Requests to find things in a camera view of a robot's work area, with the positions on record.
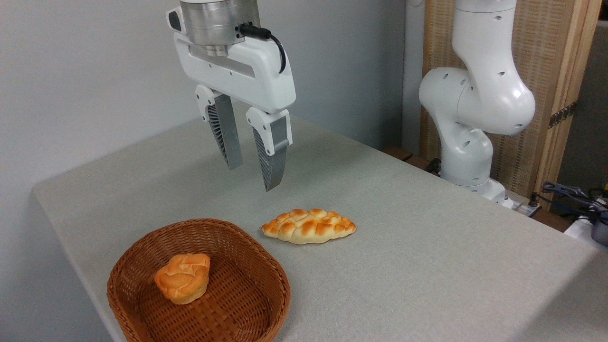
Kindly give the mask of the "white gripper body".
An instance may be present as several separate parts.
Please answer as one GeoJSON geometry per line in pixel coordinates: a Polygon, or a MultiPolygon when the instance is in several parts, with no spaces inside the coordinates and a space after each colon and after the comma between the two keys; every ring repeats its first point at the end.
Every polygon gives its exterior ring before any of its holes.
{"type": "Polygon", "coordinates": [[[295,102],[287,57],[271,39],[242,31],[260,27],[257,7],[176,7],[166,18],[191,80],[270,114],[295,102]]]}

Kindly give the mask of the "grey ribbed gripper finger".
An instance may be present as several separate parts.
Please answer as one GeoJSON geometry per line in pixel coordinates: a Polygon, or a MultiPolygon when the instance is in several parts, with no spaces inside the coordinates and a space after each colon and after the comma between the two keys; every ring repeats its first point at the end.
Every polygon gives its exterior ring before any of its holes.
{"type": "Polygon", "coordinates": [[[246,117],[254,132],[261,173],[269,192],[282,181],[287,147],[293,143],[289,111],[269,114],[250,107],[246,117]]]}
{"type": "Polygon", "coordinates": [[[228,168],[243,164],[237,124],[231,99],[204,85],[195,90],[203,121],[208,123],[228,168]]]}

